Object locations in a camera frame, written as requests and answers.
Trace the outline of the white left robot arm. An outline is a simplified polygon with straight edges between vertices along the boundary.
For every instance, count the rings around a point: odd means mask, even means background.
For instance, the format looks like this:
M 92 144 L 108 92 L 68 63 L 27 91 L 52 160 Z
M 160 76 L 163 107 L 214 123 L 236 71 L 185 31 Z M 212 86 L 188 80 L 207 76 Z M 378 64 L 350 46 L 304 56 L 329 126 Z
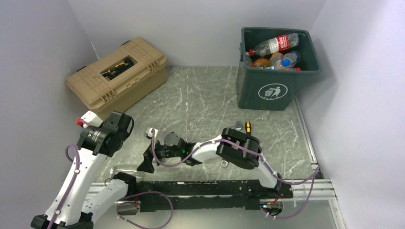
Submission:
M 86 196 L 95 174 L 130 136 L 134 128 L 131 116 L 112 111 L 106 120 L 88 111 L 77 119 L 82 127 L 78 142 L 69 145 L 75 156 L 55 200 L 42 215 L 34 216 L 33 229 L 91 229 L 94 223 L 119 199 L 132 200 L 137 194 L 137 179 L 119 172 L 107 186 L 90 199 Z

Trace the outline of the small blue label bottle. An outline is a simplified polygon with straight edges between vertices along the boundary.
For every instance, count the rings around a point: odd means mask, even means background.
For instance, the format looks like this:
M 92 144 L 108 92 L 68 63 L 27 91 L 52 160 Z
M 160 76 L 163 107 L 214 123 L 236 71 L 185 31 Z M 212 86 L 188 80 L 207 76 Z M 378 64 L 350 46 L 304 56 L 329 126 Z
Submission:
M 297 51 L 292 51 L 284 55 L 281 65 L 283 67 L 294 67 L 301 59 L 301 54 Z

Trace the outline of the crushed orange label jug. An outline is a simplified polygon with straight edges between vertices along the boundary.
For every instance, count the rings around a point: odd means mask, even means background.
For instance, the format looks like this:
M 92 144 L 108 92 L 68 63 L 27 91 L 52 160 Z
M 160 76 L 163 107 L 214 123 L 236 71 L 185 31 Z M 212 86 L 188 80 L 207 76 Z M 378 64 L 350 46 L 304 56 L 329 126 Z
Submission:
M 270 61 L 269 59 L 259 58 L 253 62 L 252 66 L 255 68 L 267 68 L 270 67 Z

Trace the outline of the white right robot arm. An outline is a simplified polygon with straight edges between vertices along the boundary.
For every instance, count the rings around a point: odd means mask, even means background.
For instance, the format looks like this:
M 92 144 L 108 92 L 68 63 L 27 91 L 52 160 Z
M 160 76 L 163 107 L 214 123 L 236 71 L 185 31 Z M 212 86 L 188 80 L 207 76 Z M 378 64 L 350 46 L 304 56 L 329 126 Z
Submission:
M 260 141 L 249 133 L 228 127 L 211 140 L 187 142 L 171 132 L 165 136 L 163 143 L 160 143 L 156 139 L 157 132 L 155 128 L 146 131 L 146 137 L 151 143 L 143 153 L 143 161 L 137 171 L 153 174 L 153 162 L 162 165 L 162 160 L 166 158 L 179 157 L 181 160 L 176 163 L 177 166 L 181 163 L 194 166 L 218 157 L 239 168 L 252 170 L 267 197 L 275 198 L 281 193 L 281 177 L 263 156 Z

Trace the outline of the large orange label bottle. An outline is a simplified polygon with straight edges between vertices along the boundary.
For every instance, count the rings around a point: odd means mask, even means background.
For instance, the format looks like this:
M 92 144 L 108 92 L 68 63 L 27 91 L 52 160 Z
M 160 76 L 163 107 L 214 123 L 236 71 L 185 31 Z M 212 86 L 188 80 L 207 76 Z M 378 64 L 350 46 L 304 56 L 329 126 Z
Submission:
M 280 67 L 282 64 L 282 60 L 284 58 L 284 54 L 280 53 L 280 52 L 276 52 L 274 54 L 271 55 L 270 59 L 269 59 L 269 64 L 271 67 Z

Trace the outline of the red cap clear bottle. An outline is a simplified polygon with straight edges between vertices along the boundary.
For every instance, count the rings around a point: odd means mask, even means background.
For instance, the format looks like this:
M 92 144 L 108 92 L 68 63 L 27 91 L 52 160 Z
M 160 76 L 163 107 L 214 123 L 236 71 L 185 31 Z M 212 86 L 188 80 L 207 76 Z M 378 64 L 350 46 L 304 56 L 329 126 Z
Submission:
M 245 52 L 245 56 L 246 56 L 246 65 L 248 67 L 253 67 L 253 62 L 252 62 L 249 52 Z

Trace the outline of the clear plastic bottle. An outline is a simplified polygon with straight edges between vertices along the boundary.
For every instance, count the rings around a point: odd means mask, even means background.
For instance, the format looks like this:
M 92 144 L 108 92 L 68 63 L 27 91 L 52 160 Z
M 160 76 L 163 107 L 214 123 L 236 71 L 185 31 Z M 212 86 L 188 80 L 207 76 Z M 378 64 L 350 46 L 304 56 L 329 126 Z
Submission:
M 120 165 L 113 166 L 110 169 L 110 178 L 113 178 L 113 176 L 117 175 L 118 173 L 129 174 L 133 177 L 136 177 L 137 179 L 140 179 L 140 176 L 137 172 L 136 165 L 120 164 Z

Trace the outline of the red label clear bottle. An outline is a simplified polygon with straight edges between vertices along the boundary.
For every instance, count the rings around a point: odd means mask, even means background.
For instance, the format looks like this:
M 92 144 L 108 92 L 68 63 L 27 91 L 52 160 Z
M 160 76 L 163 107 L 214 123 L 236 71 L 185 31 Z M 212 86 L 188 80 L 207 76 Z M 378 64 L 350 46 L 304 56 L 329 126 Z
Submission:
M 248 51 L 249 56 L 266 56 L 294 48 L 298 46 L 299 36 L 297 33 L 289 33 L 259 43 L 255 48 Z

